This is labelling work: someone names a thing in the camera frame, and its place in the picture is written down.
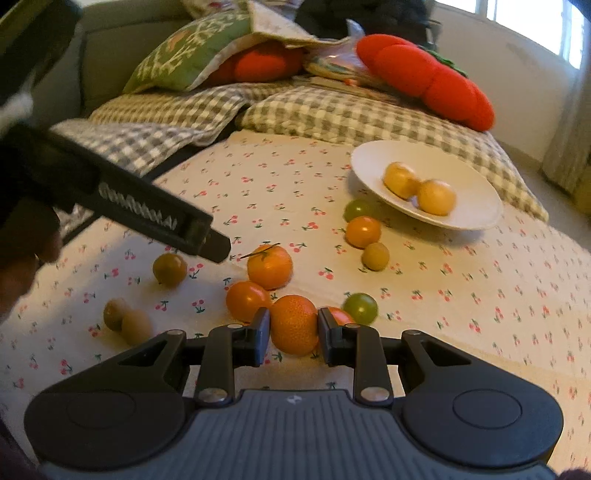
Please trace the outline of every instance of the green patterned pillow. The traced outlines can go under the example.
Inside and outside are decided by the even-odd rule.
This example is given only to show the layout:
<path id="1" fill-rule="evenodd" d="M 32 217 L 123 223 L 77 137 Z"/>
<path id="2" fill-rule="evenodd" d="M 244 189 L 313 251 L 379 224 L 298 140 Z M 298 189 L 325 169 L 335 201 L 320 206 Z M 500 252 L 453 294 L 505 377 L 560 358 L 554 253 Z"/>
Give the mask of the green patterned pillow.
<path id="1" fill-rule="evenodd" d="M 151 87 L 188 92 L 235 53 L 265 39 L 251 33 L 246 2 L 238 9 L 197 19 L 162 42 L 135 69 L 124 93 Z"/>

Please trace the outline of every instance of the green cherry tomato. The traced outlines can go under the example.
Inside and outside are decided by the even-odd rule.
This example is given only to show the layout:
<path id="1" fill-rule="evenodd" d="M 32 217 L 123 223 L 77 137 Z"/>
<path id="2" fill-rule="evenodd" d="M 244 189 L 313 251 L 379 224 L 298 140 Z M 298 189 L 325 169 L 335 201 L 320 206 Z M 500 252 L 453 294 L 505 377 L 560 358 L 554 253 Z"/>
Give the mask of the green cherry tomato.
<path id="1" fill-rule="evenodd" d="M 348 223 L 351 220 L 353 220 L 354 218 L 357 218 L 360 216 L 367 216 L 367 217 L 374 218 L 375 217 L 374 207 L 366 200 L 362 200 L 362 199 L 351 200 L 347 204 L 347 206 L 345 207 L 345 213 L 343 214 L 343 218 L 345 219 L 345 222 Z"/>
<path id="2" fill-rule="evenodd" d="M 366 293 L 353 293 L 343 303 L 343 310 L 361 325 L 369 325 L 378 316 L 378 304 Z"/>

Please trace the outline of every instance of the yellow fruit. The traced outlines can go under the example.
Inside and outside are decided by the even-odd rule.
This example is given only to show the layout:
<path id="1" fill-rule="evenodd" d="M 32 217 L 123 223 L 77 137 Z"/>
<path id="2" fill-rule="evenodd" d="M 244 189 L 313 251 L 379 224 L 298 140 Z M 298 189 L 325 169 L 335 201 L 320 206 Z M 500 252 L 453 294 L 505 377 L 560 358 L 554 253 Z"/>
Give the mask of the yellow fruit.
<path id="1" fill-rule="evenodd" d="M 391 163 L 384 173 L 384 185 L 403 200 L 416 195 L 420 184 L 415 171 L 401 162 Z"/>
<path id="2" fill-rule="evenodd" d="M 375 242 L 365 247 L 361 255 L 361 261 L 368 269 L 380 271 L 388 266 L 390 252 L 384 244 Z"/>
<path id="3" fill-rule="evenodd" d="M 174 288 L 187 276 L 187 263 L 177 254 L 160 255 L 152 265 L 152 272 L 159 283 Z"/>
<path id="4" fill-rule="evenodd" d="M 417 203 L 423 212 L 446 216 L 456 206 L 456 192 L 444 181 L 427 180 L 418 189 Z"/>
<path id="5" fill-rule="evenodd" d="M 150 317 L 143 310 L 130 310 L 123 315 L 121 336 L 131 346 L 147 342 L 154 336 Z"/>
<path id="6" fill-rule="evenodd" d="M 103 320 L 105 321 L 105 325 L 111 330 L 120 332 L 123 316 L 130 310 L 131 308 L 127 305 L 125 299 L 110 299 L 105 304 L 105 309 L 103 310 Z"/>

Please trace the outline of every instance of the metal rivet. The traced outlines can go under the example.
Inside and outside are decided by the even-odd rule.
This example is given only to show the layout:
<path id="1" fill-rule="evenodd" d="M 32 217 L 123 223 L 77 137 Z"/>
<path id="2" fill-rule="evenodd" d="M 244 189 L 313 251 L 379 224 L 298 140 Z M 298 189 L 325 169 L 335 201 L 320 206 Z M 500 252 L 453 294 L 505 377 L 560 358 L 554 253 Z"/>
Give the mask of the metal rivet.
<path id="1" fill-rule="evenodd" d="M 215 388 L 209 387 L 204 388 L 199 392 L 197 398 L 204 403 L 219 403 L 226 400 L 228 397 L 228 392 L 225 391 L 223 388 Z"/>
<path id="2" fill-rule="evenodd" d="M 361 391 L 361 396 L 369 402 L 382 402 L 390 398 L 390 392 L 383 387 L 366 387 Z"/>

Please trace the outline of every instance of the bed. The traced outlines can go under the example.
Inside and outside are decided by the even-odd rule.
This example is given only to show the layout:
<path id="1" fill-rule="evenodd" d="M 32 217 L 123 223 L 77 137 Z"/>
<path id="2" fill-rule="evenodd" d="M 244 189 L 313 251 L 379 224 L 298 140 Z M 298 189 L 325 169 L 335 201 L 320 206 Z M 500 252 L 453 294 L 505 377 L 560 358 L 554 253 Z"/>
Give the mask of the bed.
<path id="1" fill-rule="evenodd" d="M 242 256 L 263 242 L 280 242 L 295 272 L 274 298 L 301 294 L 317 307 L 340 306 L 347 295 L 364 291 L 378 302 L 372 326 L 382 336 L 420 329 L 540 385 L 564 413 L 550 466 L 588 467 L 591 255 L 544 222 L 545 210 L 521 185 L 492 136 L 336 92 L 281 84 L 264 92 L 259 87 L 253 95 L 252 86 L 232 88 L 230 96 L 238 100 L 230 110 L 217 111 L 214 117 L 221 120 L 207 139 L 194 115 L 203 111 L 195 107 L 201 97 L 190 96 L 141 101 L 123 96 L 88 120 L 55 127 L 129 170 L 152 172 L 148 177 L 162 188 L 210 212 L 214 228 L 232 239 L 232 252 L 221 265 L 187 257 L 189 277 L 176 290 L 166 290 L 151 266 L 170 247 L 83 211 L 84 223 L 75 219 L 79 233 L 70 235 L 60 261 L 39 272 L 32 292 L 0 330 L 5 362 L 0 408 L 25 450 L 32 453 L 22 428 L 31 397 L 126 349 L 102 323 L 107 300 L 124 296 L 145 309 L 157 332 L 180 328 L 188 337 L 207 335 L 230 323 L 225 293 L 246 279 Z M 146 113 L 154 111 L 153 101 L 189 102 L 193 113 L 180 113 L 175 104 L 171 116 L 155 109 L 160 115 L 155 120 L 154 113 Z M 379 125 L 376 111 L 382 112 Z M 211 122 L 201 120 L 205 126 Z M 230 133 L 236 128 L 242 130 Z M 139 131 L 140 136 L 125 134 Z M 146 160 L 145 140 L 154 137 L 166 148 L 148 148 L 153 155 Z M 470 163 L 504 198 L 502 220 L 484 232 L 445 231 L 377 202 L 350 172 L 349 157 L 355 145 L 378 138 L 425 142 Z M 188 145 L 202 150 L 170 160 Z M 157 170 L 162 165 L 167 167 Z M 382 241 L 391 253 L 385 271 L 364 269 L 360 251 L 343 238 L 343 208 L 355 197 L 374 202 L 379 211 Z M 236 371 L 236 386 L 350 390 L 351 371 L 326 367 L 319 353 L 293 358 L 270 345 L 262 367 Z M 391 373 L 396 379 L 395 370 Z M 196 374 L 191 371 L 186 394 Z M 404 394 L 396 381 L 394 388 Z"/>

